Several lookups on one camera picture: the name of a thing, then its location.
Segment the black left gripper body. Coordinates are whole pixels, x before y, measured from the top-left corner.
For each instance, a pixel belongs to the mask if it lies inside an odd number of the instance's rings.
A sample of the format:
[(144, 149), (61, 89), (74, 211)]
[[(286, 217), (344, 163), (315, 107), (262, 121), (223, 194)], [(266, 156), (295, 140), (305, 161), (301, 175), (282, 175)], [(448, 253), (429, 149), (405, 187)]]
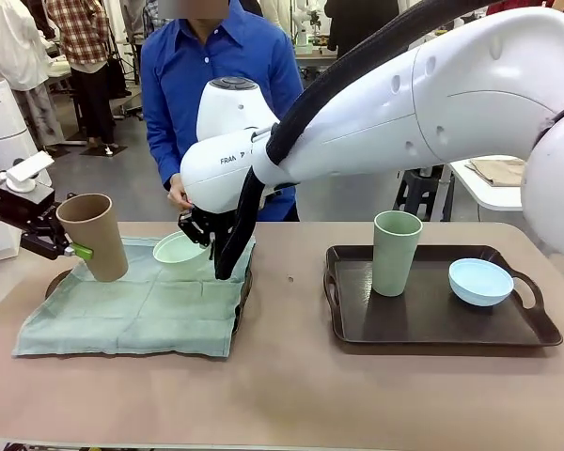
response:
[(29, 193), (0, 187), (0, 220), (23, 231), (48, 231), (47, 217), (55, 205), (55, 190), (36, 186)]

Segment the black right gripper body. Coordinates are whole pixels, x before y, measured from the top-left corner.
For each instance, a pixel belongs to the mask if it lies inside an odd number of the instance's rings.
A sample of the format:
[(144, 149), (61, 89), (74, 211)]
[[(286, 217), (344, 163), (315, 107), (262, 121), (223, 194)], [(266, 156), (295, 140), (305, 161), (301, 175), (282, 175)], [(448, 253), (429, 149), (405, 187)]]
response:
[(211, 233), (215, 233), (217, 241), (226, 241), (229, 238), (236, 220), (235, 210), (212, 213), (194, 206), (191, 212), (205, 232), (206, 241), (210, 240)]

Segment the person's right hand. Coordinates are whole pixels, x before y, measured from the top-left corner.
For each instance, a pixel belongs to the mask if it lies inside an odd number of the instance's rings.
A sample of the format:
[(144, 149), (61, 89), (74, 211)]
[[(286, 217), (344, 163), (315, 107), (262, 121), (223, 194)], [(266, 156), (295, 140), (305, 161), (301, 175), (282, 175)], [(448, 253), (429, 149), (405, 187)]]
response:
[(174, 174), (169, 180), (170, 188), (168, 192), (168, 199), (180, 211), (190, 210), (193, 207), (192, 202), (189, 200), (185, 191), (180, 173)]

